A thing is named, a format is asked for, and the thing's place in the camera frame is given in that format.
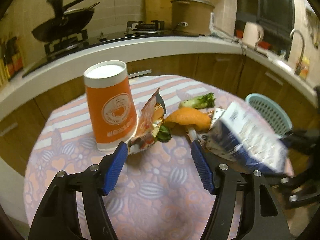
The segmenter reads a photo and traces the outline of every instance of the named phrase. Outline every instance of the tablecloth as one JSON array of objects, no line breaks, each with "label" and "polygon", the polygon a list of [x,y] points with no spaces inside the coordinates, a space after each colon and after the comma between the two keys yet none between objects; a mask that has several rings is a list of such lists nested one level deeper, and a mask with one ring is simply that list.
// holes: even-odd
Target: tablecloth
[{"label": "tablecloth", "polygon": [[[158,87],[167,114],[176,110],[181,100],[213,92],[216,106],[225,109],[236,101],[271,129],[242,99],[190,78],[151,76],[136,78],[130,84],[139,113]],[[44,193],[58,171],[82,172],[112,152],[97,150],[85,95],[53,111],[27,165],[24,203],[28,223],[31,225]],[[81,198],[78,192],[79,221],[83,237],[90,239]],[[190,142],[184,134],[173,135],[168,143],[157,142],[143,153],[130,155],[115,190],[103,197],[120,240],[199,240],[214,200],[215,196],[202,186],[191,157]],[[237,233],[240,202],[238,195],[229,239]]]}]

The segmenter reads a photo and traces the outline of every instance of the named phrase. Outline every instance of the frying pan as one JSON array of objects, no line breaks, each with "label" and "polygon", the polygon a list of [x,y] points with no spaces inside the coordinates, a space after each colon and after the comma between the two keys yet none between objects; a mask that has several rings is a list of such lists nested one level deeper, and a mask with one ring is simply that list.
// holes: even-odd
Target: frying pan
[{"label": "frying pan", "polygon": [[90,22],[94,13],[94,7],[99,4],[95,3],[87,8],[67,11],[69,7],[82,1],[75,0],[62,6],[63,0],[47,0],[47,3],[53,7],[54,18],[33,29],[33,36],[39,41],[52,42],[73,33],[79,33]]}]

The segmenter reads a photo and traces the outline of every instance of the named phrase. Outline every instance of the green vegetable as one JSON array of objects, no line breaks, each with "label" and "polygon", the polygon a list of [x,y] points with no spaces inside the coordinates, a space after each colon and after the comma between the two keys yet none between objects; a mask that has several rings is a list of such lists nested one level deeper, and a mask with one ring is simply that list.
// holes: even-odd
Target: green vegetable
[{"label": "green vegetable", "polygon": [[171,139],[171,133],[169,129],[163,124],[160,126],[156,139],[160,142],[168,142]]},{"label": "green vegetable", "polygon": [[179,104],[179,108],[182,107],[191,107],[195,109],[204,109],[209,107],[214,107],[214,98],[213,93],[206,94],[204,96],[198,96],[189,100],[181,101]]}]

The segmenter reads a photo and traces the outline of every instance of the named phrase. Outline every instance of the large pot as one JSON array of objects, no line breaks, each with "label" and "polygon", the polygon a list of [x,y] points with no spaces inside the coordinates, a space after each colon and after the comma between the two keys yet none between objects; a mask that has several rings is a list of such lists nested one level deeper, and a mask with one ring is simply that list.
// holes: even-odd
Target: large pot
[{"label": "large pot", "polygon": [[190,34],[211,34],[214,5],[205,0],[172,0],[172,30]]},{"label": "large pot", "polygon": [[83,0],[75,0],[65,6],[62,6],[63,0],[47,0],[54,10],[54,18],[40,24],[32,34],[43,42],[52,42],[74,33],[79,33],[91,20],[94,13],[93,4],[90,7],[82,9],[67,10],[67,8],[80,3]]}]

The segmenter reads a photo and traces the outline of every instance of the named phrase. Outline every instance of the teal basket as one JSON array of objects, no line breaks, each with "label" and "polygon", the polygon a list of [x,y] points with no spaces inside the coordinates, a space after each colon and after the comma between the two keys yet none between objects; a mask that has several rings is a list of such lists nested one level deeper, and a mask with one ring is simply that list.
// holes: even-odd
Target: teal basket
[{"label": "teal basket", "polygon": [[292,129],[289,116],[270,98],[260,94],[250,94],[245,98],[245,101],[262,115],[276,134],[283,136]]}]

